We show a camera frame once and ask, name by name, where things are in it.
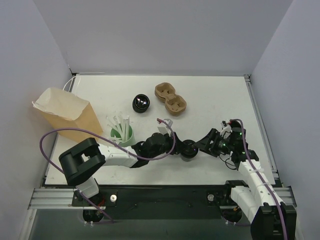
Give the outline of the black paper coffee cup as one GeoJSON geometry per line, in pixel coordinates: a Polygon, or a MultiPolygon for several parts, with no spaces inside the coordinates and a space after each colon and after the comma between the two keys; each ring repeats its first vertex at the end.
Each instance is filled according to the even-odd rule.
{"type": "Polygon", "coordinates": [[[194,158],[195,158],[196,155],[185,155],[185,154],[180,154],[180,157],[181,159],[184,161],[184,162],[190,162],[192,161],[194,158]]]}

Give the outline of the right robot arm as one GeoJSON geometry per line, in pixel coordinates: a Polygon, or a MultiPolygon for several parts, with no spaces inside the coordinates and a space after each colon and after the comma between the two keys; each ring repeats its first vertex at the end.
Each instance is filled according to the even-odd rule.
{"type": "Polygon", "coordinates": [[[247,217],[252,239],[295,239],[295,207],[286,204],[268,181],[257,154],[248,148],[243,127],[226,124],[221,131],[213,128],[194,146],[214,157],[228,155],[243,176],[243,181],[223,189],[221,197],[227,204],[236,203],[247,217]]]}

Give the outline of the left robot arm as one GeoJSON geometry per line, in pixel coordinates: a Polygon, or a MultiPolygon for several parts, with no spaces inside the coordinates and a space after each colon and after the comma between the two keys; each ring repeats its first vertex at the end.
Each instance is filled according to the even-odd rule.
{"type": "Polygon", "coordinates": [[[100,203],[102,193],[93,175],[104,166],[121,166],[141,168],[154,161],[160,155],[179,154],[177,150],[181,141],[176,133],[162,134],[156,132],[146,141],[119,149],[115,146],[103,146],[96,139],[89,137],[66,150],[59,156],[67,185],[75,187],[83,199],[91,206],[100,203]]]}

